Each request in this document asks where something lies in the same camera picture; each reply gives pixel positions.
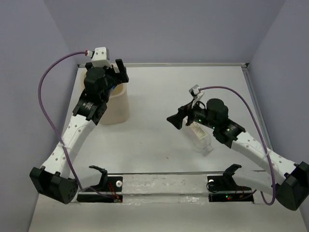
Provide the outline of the blue label bottle blue cap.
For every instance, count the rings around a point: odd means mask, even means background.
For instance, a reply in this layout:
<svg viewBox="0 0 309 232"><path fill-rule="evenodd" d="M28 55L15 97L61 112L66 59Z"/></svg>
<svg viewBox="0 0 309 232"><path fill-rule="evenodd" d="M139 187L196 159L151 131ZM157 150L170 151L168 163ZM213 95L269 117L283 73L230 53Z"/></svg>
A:
<svg viewBox="0 0 309 232"><path fill-rule="evenodd" d="M113 85L109 90L108 90L108 95L111 95L114 89L117 87L117 85Z"/></svg>

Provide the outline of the clear bottle cream label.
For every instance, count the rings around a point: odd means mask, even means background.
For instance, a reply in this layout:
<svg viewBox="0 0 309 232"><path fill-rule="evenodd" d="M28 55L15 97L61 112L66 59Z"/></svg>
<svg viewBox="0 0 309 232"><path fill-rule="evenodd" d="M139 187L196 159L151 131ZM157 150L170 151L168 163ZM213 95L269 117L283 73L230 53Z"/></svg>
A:
<svg viewBox="0 0 309 232"><path fill-rule="evenodd" d="M191 142L193 149L203 156L206 156L213 151L210 134L196 122L192 122L189 126L187 126L186 123L187 118L183 120L182 130Z"/></svg>

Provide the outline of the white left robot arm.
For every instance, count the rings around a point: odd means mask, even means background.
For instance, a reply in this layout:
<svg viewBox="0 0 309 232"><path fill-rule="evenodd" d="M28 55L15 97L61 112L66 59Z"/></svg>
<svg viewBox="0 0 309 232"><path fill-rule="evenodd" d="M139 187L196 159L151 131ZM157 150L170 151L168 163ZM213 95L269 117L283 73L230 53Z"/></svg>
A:
<svg viewBox="0 0 309 232"><path fill-rule="evenodd" d="M129 82L123 61L116 59L115 63L110 67L95 66L94 62L85 65L84 89L65 132L49 158L29 173L39 194L68 204L79 190L83 190L73 162L106 112L111 92L118 85Z"/></svg>

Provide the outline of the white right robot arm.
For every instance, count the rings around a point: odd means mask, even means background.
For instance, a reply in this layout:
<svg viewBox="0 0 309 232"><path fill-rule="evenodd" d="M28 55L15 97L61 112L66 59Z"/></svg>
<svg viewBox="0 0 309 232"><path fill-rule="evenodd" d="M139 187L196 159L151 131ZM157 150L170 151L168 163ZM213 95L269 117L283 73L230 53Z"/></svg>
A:
<svg viewBox="0 0 309 232"><path fill-rule="evenodd" d="M200 101L178 108L178 112L167 117L175 128L181 129L183 119L187 126L193 122L213 130L214 138L228 148L250 159L265 174L245 172L240 165L230 166L224 173L222 184L226 189L237 186L250 187L275 196L289 210L297 210L309 195L309 165L288 160L254 139L242 126L228 118L228 107L220 99Z"/></svg>

